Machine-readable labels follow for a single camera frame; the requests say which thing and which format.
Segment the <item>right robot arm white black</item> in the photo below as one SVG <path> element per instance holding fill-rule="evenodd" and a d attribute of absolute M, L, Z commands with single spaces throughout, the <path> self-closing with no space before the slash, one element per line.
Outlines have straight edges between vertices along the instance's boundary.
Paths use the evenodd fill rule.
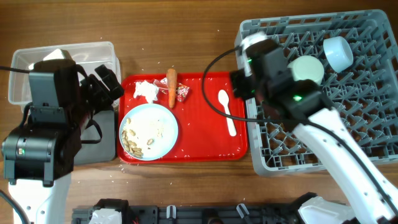
<path fill-rule="evenodd" d="M 311 198 L 299 207 L 300 218 L 304 222 L 327 217 L 340 223 L 397 223 L 397 187 L 365 155 L 320 87 L 312 80 L 293 79 L 282 47 L 258 32 L 217 56 L 205 72 L 233 52 L 243 60 L 243 68 L 229 74 L 234 95 L 256 98 L 276 110 L 276 122 L 310 148 L 348 199 L 349 205 L 344 206 Z"/>

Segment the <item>red candy wrapper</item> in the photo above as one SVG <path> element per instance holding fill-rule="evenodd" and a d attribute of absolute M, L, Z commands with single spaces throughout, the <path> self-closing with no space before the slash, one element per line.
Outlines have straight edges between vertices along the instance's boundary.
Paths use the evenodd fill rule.
<path fill-rule="evenodd" d="M 166 95 L 168 94 L 169 88 L 167 86 L 167 79 L 166 78 L 163 78 L 161 80 L 155 79 L 153 84 L 158 87 L 160 92 L 162 92 L 162 93 L 164 93 Z M 186 85 L 184 85 L 182 83 L 177 83 L 176 100 L 179 101 L 179 102 L 183 102 L 186 99 L 189 91 L 190 91 L 190 87 L 189 86 L 186 86 Z"/>

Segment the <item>pale green bowl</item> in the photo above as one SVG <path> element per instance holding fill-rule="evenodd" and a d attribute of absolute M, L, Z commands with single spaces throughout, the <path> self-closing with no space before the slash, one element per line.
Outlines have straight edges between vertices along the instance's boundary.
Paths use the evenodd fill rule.
<path fill-rule="evenodd" d="M 325 70 L 319 59 L 304 55 L 290 62 L 287 67 L 291 69 L 295 81 L 312 80 L 321 85 Z"/>

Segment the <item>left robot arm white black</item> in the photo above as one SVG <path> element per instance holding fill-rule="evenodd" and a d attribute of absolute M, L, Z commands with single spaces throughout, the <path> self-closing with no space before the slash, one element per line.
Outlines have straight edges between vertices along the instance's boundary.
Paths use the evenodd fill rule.
<path fill-rule="evenodd" d="M 1 197 L 13 208 L 14 223 L 62 223 L 74 158 L 82 145 L 101 142 L 81 135 L 92 126 L 102 135 L 93 117 L 124 90 L 105 65 L 89 75 L 66 58 L 37 62 L 27 74 L 32 101 L 1 146 L 9 183 Z"/>

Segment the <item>white plastic spoon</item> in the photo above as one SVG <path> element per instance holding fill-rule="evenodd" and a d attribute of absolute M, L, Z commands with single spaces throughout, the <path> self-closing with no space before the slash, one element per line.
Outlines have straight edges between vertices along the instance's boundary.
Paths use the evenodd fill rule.
<path fill-rule="evenodd" d="M 225 90 L 220 90 L 218 92 L 218 101 L 223 106 L 224 112 L 227 115 L 230 115 L 231 113 L 230 113 L 229 106 L 228 106 L 228 104 L 229 104 L 229 96 L 228 96 L 228 94 L 227 94 L 227 92 Z M 232 136 L 232 137 L 236 136 L 237 132 L 236 132 L 236 128 L 235 128 L 233 120 L 231 118 L 227 117 L 226 118 L 226 122 L 227 122 L 229 135 Z"/>

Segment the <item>orange carrot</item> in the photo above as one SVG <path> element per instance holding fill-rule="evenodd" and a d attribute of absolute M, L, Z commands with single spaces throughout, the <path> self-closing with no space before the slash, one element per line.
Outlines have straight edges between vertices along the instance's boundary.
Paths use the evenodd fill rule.
<path fill-rule="evenodd" d="M 176 89 L 177 89 L 177 72 L 176 70 L 170 68 L 167 70 L 167 87 L 169 95 L 169 107 L 173 108 L 175 106 L 176 99 Z"/>

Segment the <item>white tissue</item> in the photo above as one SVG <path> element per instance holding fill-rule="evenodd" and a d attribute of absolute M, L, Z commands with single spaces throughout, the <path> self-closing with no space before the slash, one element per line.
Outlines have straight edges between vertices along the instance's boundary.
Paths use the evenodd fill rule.
<path fill-rule="evenodd" d="M 153 103 L 158 100 L 158 92 L 159 88 L 153 83 L 149 83 L 147 81 L 136 82 L 133 98 L 143 96 L 148 103 Z"/>

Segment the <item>light blue bowl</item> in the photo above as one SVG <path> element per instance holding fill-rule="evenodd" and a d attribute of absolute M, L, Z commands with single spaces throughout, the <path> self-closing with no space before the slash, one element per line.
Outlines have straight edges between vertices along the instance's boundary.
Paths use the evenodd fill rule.
<path fill-rule="evenodd" d="M 323 49 L 330 67 L 340 73 L 353 64 L 353 52 L 347 40 L 337 36 L 323 41 Z"/>

